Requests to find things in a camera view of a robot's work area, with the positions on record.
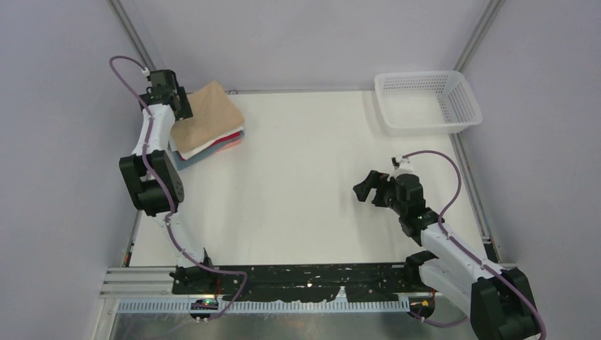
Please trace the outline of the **beige t shirt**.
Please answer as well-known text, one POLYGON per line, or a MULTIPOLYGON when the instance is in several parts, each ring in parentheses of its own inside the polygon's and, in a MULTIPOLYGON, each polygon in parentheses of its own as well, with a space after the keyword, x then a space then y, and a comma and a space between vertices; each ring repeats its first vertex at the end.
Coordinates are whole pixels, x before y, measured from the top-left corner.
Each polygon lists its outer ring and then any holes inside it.
POLYGON ((242 111, 217 81, 190 93, 188 100, 193 117, 176 122, 171 129, 171 139, 178 152, 189 152, 209 140, 244 126, 242 111))

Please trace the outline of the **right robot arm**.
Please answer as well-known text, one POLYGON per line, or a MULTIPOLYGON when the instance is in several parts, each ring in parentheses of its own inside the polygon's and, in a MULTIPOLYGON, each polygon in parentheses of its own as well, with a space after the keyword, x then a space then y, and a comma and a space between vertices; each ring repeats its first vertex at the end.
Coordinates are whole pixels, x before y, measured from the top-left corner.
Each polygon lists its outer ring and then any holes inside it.
POLYGON ((440 292, 467 317, 478 339, 527 339, 543 327, 525 274, 476 256, 433 209, 414 174, 391 176, 370 171, 353 187, 360 202, 398 215, 403 232, 423 251, 405 260, 405 283, 413 290, 440 292))

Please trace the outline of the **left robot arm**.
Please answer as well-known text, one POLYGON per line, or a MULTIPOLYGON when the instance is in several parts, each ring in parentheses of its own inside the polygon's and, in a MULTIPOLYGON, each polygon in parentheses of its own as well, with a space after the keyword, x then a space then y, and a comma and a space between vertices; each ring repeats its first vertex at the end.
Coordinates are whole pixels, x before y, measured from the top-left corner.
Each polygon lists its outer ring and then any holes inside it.
POLYGON ((209 293, 216 287, 218 276, 210 269, 206 250, 186 236, 180 209, 184 185, 169 152, 173 125, 192 118, 193 113, 175 72, 144 68, 142 73, 150 82, 146 92, 136 97, 143 116, 142 130, 131 155, 120 158, 119 169, 135 208, 151 217, 171 243, 176 256, 176 267, 170 273, 174 282, 209 293))

